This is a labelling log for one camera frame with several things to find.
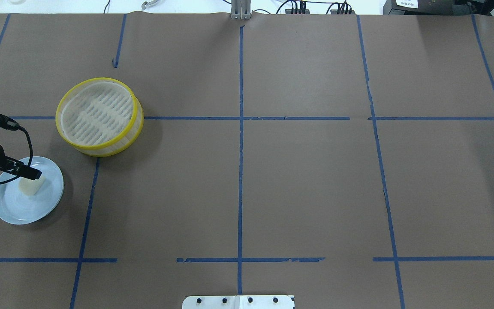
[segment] white bracket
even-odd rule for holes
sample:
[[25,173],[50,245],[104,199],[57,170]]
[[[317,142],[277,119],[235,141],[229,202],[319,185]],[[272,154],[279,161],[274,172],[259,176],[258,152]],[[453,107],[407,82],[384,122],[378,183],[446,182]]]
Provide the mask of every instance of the white bracket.
[[232,19],[251,19],[251,0],[231,0]]
[[294,299],[290,295],[186,297],[182,309],[294,309]]

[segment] yellow container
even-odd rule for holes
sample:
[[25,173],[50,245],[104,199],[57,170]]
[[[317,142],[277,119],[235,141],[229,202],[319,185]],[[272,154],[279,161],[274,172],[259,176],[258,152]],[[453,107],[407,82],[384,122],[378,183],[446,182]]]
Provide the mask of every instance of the yellow container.
[[94,157],[115,155],[137,139],[142,106],[126,84],[93,78],[68,91],[57,108],[57,130],[75,149]]

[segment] white sponge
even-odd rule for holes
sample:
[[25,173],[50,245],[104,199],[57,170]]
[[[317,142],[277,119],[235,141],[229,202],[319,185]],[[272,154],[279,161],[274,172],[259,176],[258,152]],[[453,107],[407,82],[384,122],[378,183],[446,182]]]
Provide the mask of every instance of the white sponge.
[[37,193],[37,191],[39,191],[39,188],[43,186],[45,180],[46,178],[43,175],[41,175],[41,177],[37,180],[29,180],[22,177],[20,178],[20,182],[18,183],[18,188],[25,195],[33,196],[35,195],[35,193]]

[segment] white sticker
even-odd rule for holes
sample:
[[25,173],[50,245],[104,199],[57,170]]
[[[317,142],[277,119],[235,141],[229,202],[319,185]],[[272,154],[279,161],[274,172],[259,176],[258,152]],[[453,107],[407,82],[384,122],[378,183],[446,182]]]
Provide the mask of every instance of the white sticker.
[[418,8],[418,0],[396,0],[398,6],[405,6],[406,8]]

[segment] blue plate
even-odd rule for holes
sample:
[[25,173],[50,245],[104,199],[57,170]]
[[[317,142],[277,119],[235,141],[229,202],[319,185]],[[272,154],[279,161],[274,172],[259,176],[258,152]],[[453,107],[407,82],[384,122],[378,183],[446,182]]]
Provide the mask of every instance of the blue plate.
[[[27,164],[29,158],[20,162]],[[46,180],[33,196],[23,194],[18,188],[20,178],[0,185],[0,218],[11,224],[28,224],[48,215],[57,207],[64,191],[62,172],[55,162],[44,157],[33,157],[31,166],[43,172]],[[3,173],[0,182],[14,175]]]

